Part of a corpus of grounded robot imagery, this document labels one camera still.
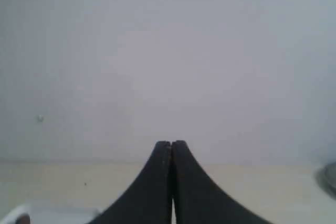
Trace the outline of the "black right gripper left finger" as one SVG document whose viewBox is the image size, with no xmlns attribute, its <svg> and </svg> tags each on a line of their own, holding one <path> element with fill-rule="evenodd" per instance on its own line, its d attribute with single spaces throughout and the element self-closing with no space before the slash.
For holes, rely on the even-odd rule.
<svg viewBox="0 0 336 224">
<path fill-rule="evenodd" d="M 171 143 L 159 141 L 129 188 L 90 223 L 171 223 Z"/>
</svg>

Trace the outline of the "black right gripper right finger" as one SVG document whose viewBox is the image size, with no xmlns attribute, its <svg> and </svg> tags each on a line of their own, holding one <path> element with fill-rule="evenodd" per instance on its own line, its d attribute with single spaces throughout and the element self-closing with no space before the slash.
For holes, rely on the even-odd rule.
<svg viewBox="0 0 336 224">
<path fill-rule="evenodd" d="M 177 223 L 268 223 L 230 195 L 203 170 L 185 141 L 172 143 Z"/>
</svg>

